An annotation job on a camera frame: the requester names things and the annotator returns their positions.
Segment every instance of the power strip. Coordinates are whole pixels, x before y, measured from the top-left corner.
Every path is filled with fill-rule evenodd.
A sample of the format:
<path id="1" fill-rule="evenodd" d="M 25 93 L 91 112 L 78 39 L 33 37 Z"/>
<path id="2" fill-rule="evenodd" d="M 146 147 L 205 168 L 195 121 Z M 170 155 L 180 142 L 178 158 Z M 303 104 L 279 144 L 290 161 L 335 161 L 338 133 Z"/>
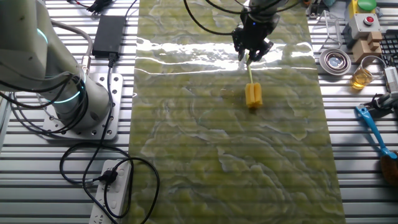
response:
<path id="1" fill-rule="evenodd" d="M 104 174 L 107 170 L 112 170 L 116 164 L 120 162 L 120 160 L 107 160 L 104 163 L 102 168 L 102 174 Z M 128 184 L 128 178 L 131 171 L 131 164 L 129 162 L 125 162 L 121 164 L 118 169 L 118 177 L 116 180 L 108 187 L 108 193 L 106 194 L 106 198 L 108 199 L 108 205 L 111 211 L 117 215 L 122 213 L 123 204 L 124 204 L 124 196 L 126 195 L 126 189 Z M 104 189 L 105 183 L 100 182 L 98 184 L 97 193 L 95 195 L 95 199 L 102 203 L 105 208 L 104 202 Z M 91 211 L 91 217 L 89 224 L 112 224 L 111 220 L 105 215 L 105 213 L 94 204 L 93 210 Z"/>

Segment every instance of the marble pattern surface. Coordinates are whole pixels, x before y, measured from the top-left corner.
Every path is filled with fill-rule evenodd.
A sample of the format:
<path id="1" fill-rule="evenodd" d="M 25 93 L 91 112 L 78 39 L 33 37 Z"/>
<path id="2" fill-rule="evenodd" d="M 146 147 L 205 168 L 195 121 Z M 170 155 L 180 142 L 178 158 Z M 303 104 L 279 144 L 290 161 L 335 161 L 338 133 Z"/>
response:
<path id="1" fill-rule="evenodd" d="M 209 29 L 239 22 L 188 3 Z M 160 174 L 148 223 L 345 223 L 304 8 L 281 13 L 272 50 L 252 64 L 257 111 L 246 108 L 249 77 L 231 37 L 201 30 L 179 0 L 142 1 L 139 14 L 129 153 Z M 124 222 L 141 222 L 155 185 L 137 163 Z"/>

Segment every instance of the metal base plate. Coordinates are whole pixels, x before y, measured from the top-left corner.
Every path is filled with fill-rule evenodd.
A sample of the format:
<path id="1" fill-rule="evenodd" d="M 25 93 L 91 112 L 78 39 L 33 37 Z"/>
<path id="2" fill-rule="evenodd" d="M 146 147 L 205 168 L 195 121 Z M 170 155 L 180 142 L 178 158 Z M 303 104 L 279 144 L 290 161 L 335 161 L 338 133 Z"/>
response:
<path id="1" fill-rule="evenodd" d="M 106 76 L 108 74 L 98 73 L 98 74 L 90 74 L 91 79 L 94 82 L 98 82 L 103 86 L 107 86 Z M 108 125 L 108 130 L 105 135 L 105 140 L 112 140 L 116 137 L 118 133 L 118 121 L 119 121 L 119 112 L 121 105 L 121 96 L 122 96 L 122 88 L 123 88 L 123 76 L 120 74 L 111 74 L 111 91 L 113 97 L 113 103 L 115 106 L 113 107 L 111 121 Z M 50 114 L 55 115 L 55 110 L 52 106 L 47 108 L 47 111 Z M 54 134 L 53 136 L 43 136 L 45 139 L 51 140 L 65 140 L 65 139 L 87 139 L 87 140 L 100 140 L 104 125 L 108 116 L 106 116 L 102 121 L 100 121 L 96 126 L 90 129 L 73 129 L 67 131 L 65 134 Z M 46 130 L 55 130 L 63 127 L 63 123 L 61 121 L 57 121 L 55 119 L 51 119 L 49 116 L 46 116 L 44 119 L 43 128 Z"/>

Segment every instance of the control box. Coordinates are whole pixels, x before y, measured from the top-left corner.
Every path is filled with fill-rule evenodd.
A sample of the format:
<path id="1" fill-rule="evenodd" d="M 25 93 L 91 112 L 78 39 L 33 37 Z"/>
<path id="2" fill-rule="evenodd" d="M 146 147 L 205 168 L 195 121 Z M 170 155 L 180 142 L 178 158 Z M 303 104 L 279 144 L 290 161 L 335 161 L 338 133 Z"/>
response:
<path id="1" fill-rule="evenodd" d="M 347 48 L 351 49 L 355 42 L 361 38 L 366 38 L 370 32 L 380 32 L 381 26 L 376 14 L 360 13 L 355 14 L 347 23 L 343 30 Z"/>
<path id="2" fill-rule="evenodd" d="M 345 11 L 345 19 L 346 21 L 349 21 L 350 19 L 353 18 L 355 14 L 359 13 L 376 13 L 376 1 L 374 1 L 374 4 L 363 4 L 366 2 L 361 3 L 364 0 L 351 0 L 348 4 L 348 7 L 346 8 Z"/>

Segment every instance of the emergency stop button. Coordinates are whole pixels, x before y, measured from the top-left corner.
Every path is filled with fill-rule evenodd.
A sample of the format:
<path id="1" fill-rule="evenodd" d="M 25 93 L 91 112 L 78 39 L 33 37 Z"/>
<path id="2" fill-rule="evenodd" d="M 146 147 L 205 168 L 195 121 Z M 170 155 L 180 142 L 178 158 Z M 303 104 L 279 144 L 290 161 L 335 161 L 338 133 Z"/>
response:
<path id="1" fill-rule="evenodd" d="M 365 19 L 364 19 L 364 21 L 363 21 L 366 25 L 368 25 L 368 26 L 370 26 L 370 25 L 372 25 L 373 24 L 373 22 L 374 22 L 374 18 L 373 17 L 371 17 L 371 16 L 368 16 L 368 17 L 366 17 Z"/>

